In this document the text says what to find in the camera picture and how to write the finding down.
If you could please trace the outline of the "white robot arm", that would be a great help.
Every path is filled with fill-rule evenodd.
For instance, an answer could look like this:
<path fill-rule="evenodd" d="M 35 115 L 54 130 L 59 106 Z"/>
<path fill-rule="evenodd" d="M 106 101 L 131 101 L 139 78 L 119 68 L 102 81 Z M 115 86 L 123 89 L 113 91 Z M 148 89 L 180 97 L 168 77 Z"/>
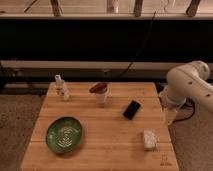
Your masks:
<path fill-rule="evenodd" d="M 159 93 L 167 125 L 174 122 L 177 110 L 187 98 L 213 113 L 213 86 L 206 82 L 209 76 L 209 66 L 202 61 L 193 61 L 168 71 L 167 85 Z"/>

